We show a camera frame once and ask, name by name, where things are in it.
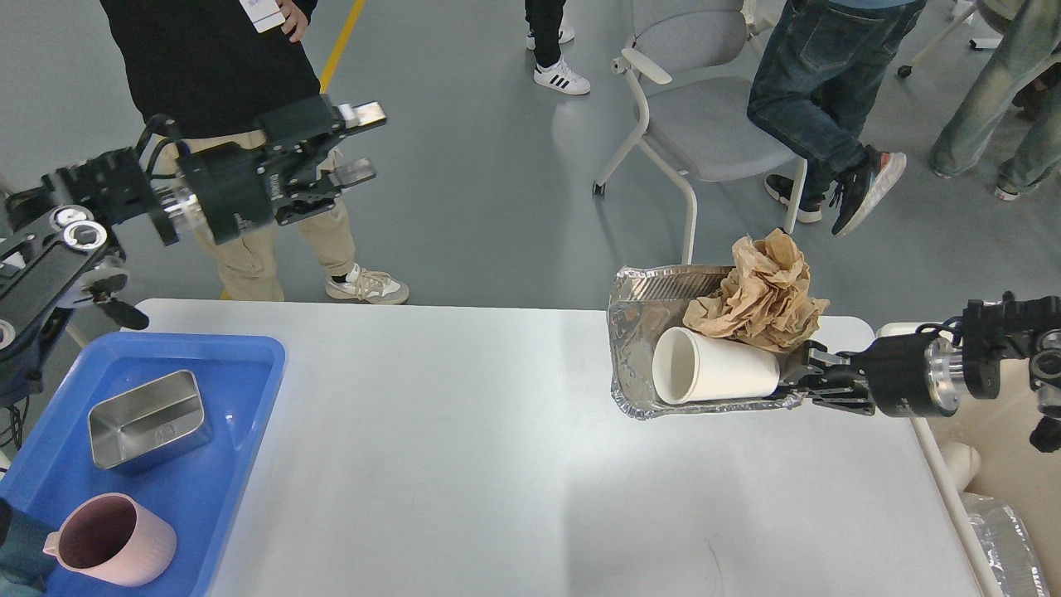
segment yellow floor line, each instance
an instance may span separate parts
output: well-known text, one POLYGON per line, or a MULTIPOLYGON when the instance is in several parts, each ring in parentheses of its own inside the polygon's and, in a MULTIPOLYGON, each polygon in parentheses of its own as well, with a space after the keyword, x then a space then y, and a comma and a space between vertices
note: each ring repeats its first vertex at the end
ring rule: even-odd
POLYGON ((328 92, 328 85, 331 84, 331 77, 335 74, 335 67, 338 66, 338 59, 343 57, 343 50, 346 49, 346 42, 350 40, 350 33, 353 31, 354 23, 358 22, 358 17, 361 15, 361 7, 365 5, 365 0, 355 0, 353 6, 350 6, 350 14, 346 17, 346 23, 343 24, 343 31, 338 34, 338 39, 335 40, 335 46, 332 47, 332 53, 328 56, 328 62, 325 63, 325 70, 320 73, 320 92, 328 92))

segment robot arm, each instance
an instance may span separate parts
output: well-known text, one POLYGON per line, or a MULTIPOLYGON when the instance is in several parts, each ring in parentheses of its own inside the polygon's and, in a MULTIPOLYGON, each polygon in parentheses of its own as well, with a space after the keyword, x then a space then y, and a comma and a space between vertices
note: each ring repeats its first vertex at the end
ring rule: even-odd
POLYGON ((164 244, 201 226, 222 243, 327 211, 343 189, 376 172, 367 159, 318 166, 343 139, 385 122, 378 103, 333 106, 319 95, 261 116, 261 147, 192 153, 176 123, 156 117, 135 148, 59 168, 41 186, 5 196, 14 233, 0 242, 0 407, 41 391, 41 368, 73 310, 94 304, 122 327, 146 328, 146 317, 114 297, 128 271, 112 226, 146 213, 164 244), (177 176, 159 188, 154 158, 147 172, 139 161, 153 129, 180 154, 177 176))
POLYGON ((1028 359, 1043 419, 1029 441, 1061 449, 1061 297, 998 303, 970 301, 960 317, 918 333, 876 339, 860 353, 830 354, 805 343, 782 363, 772 398, 796 393, 860 415, 951 417, 962 398, 998 398, 999 364, 1028 359), (941 335, 949 333, 951 340, 941 335))

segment black shirt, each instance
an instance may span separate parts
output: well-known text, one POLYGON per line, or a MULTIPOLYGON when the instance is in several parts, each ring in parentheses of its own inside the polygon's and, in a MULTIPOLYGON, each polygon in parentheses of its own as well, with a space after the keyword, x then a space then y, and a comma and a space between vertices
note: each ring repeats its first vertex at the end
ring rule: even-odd
MULTIPOLYGON (((100 2, 144 121, 167 113, 187 138, 245 133, 258 115, 320 92, 301 42, 279 27, 258 33, 239 0, 100 2)), ((309 17, 317 2, 295 3, 309 17)))

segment gray floor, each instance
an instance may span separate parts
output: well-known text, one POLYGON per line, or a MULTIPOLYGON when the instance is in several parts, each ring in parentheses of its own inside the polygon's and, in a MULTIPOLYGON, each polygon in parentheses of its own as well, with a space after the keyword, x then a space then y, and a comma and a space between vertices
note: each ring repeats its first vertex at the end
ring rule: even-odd
MULTIPOLYGON (((5 4, 14 4, 17 25, 0 36, 4 177, 33 186, 50 168, 132 144, 141 123, 99 5, 5 4)), ((588 96, 570 98, 532 83, 520 2, 368 0, 329 89, 336 103, 378 100, 389 116, 386 126, 343 145, 379 170, 347 195, 359 261, 406 281, 414 304, 566 310, 604 309, 624 264, 677 262, 683 201, 644 156, 627 158, 607 198, 590 194, 633 125, 629 92, 609 70, 630 31, 622 4, 569 2, 577 37, 564 55, 593 83, 588 96)), ((929 0, 893 68, 944 27, 952 5, 929 0)), ((306 47, 318 69, 349 7, 321 3, 314 15, 306 47)), ((1007 119, 981 162, 958 178, 935 177, 924 160, 989 57, 968 47, 985 33, 982 24, 962 25, 910 78, 885 81, 864 139, 906 152, 910 161, 873 214, 843 239, 830 234, 832 216, 797 228, 813 268, 812 294, 833 303, 827 315, 877 328, 939 321, 960 314, 971 297, 990 300, 1006 289, 1023 298, 1059 292, 1057 177, 1013 204, 990 192, 997 164, 1026 125, 1007 119)), ((727 68, 751 76, 755 66, 746 51, 727 68)), ((783 210, 762 192, 762 177, 694 187, 694 262, 731 263, 733 241, 762 238, 781 222, 783 210)), ((141 220, 118 227, 135 276, 125 300, 216 297, 212 262, 194 243, 163 248, 141 220)), ((280 234, 278 249, 289 300, 330 301, 294 229, 280 234)), ((95 313, 79 314, 76 323, 91 336, 114 330, 95 313)), ((50 387, 75 353, 64 340, 49 364, 50 387)))

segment pink cup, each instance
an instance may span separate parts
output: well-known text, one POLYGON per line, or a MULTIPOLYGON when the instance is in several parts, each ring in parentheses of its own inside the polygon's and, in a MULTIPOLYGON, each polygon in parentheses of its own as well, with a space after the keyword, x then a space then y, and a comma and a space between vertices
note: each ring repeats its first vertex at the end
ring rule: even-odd
POLYGON ((155 580, 176 550, 173 527, 122 493, 79 506, 48 535, 44 549, 70 572, 122 586, 155 580))

